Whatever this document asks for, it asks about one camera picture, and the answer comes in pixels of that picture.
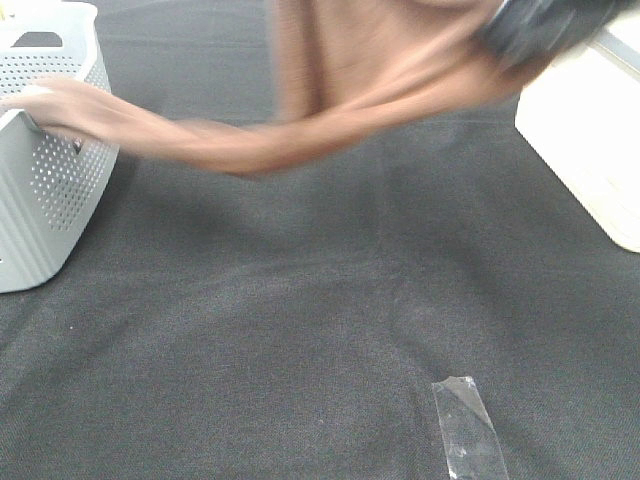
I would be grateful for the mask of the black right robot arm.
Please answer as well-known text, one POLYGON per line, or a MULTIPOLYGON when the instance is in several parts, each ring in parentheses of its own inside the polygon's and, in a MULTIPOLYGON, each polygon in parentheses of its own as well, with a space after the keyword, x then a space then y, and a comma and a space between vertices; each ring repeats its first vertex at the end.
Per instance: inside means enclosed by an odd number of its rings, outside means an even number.
POLYGON ((519 65, 570 49, 638 6, 631 0, 508 0, 480 37, 498 58, 519 65))

